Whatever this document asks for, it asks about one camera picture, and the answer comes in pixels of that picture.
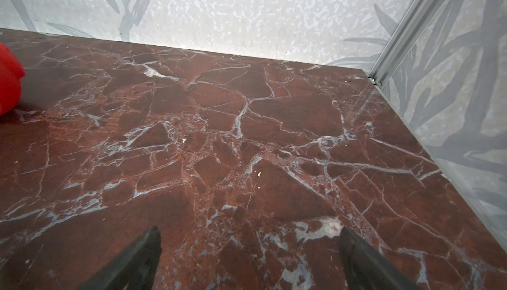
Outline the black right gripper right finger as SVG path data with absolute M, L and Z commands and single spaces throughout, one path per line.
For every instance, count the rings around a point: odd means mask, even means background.
M 415 282 L 348 227 L 341 230 L 339 254 L 350 289 L 419 288 Z

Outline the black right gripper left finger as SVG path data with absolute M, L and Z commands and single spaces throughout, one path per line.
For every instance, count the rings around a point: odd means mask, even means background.
M 152 289 L 161 253 L 161 234 L 152 226 L 79 289 Z

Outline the red piggy bank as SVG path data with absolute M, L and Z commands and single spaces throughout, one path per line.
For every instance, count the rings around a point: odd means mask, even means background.
M 1 115 L 13 109 L 20 101 L 22 94 L 21 79 L 26 72 L 12 51 L 1 43 Z

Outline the aluminium frame profile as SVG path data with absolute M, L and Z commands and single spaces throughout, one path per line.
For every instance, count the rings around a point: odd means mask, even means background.
M 408 55 L 445 0 L 414 0 L 369 73 L 382 87 Z

